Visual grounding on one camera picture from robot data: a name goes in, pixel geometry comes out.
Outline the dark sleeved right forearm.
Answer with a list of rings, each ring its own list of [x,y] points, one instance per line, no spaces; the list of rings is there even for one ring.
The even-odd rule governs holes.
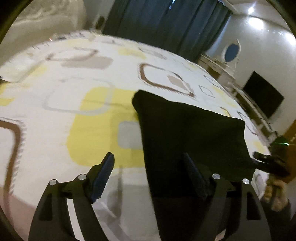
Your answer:
[[[271,240],[295,240],[295,221],[290,218],[290,202],[288,202],[286,207],[281,211],[273,211],[269,204],[263,200],[260,202],[268,222]]]

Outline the right hand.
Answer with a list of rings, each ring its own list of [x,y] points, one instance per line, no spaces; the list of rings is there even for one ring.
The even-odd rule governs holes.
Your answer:
[[[287,198],[287,184],[270,174],[261,200],[265,204],[268,204],[272,211],[282,211],[289,203]]]

